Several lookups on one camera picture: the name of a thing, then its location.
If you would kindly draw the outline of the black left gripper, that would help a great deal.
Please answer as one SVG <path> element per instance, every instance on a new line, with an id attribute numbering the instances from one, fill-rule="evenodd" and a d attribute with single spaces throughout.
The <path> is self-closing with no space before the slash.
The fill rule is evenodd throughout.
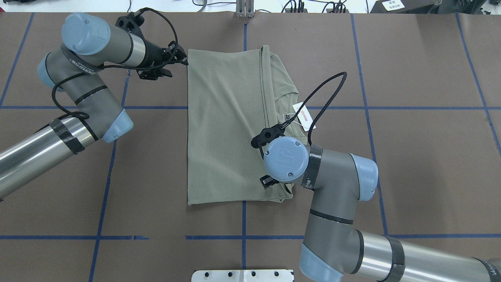
<path id="1" fill-rule="evenodd" d="M 140 79 L 156 81 L 160 77 L 173 77 L 170 70 L 164 68 L 156 68 L 163 65 L 165 62 L 168 64 L 182 64 L 188 66 L 189 62 L 185 50 L 176 42 L 170 42 L 167 48 L 158 47 L 154 43 L 146 43 L 146 54 L 143 62 L 138 68 L 147 68 L 146 70 L 138 70 Z"/>

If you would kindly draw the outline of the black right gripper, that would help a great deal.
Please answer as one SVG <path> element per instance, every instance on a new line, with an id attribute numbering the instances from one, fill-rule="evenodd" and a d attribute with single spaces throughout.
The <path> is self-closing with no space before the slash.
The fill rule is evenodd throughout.
<path id="1" fill-rule="evenodd" d="M 267 190 L 269 187 L 273 186 L 274 184 L 279 184 L 280 182 L 270 175 L 263 175 L 260 178 L 260 183 L 263 186 L 263 188 Z"/>

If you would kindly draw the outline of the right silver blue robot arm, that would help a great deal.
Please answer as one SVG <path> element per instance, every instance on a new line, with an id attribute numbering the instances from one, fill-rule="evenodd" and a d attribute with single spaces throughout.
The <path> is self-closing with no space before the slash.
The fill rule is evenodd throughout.
<path id="1" fill-rule="evenodd" d="M 252 141 L 261 152 L 271 184 L 299 184 L 313 190 L 299 269 L 316 282 L 340 282 L 345 274 L 378 282 L 499 282 L 500 260 L 461 257 L 354 227 L 359 201 L 378 183 L 378 166 L 353 154 L 290 136 L 265 133 Z"/>

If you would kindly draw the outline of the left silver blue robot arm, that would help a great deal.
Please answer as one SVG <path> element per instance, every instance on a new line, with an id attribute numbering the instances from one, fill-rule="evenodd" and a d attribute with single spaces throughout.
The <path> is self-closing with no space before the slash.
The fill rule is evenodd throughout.
<path id="1" fill-rule="evenodd" d="M 148 10 L 130 12 L 114 25 L 81 12 L 65 19 L 61 45 L 37 69 L 63 115 L 1 153 L 2 200 L 95 141 L 111 143 L 132 130 L 133 121 L 100 71 L 136 70 L 140 79 L 155 81 L 172 76 L 169 64 L 188 65 L 176 33 L 167 47 L 145 39 L 140 27 Z"/>

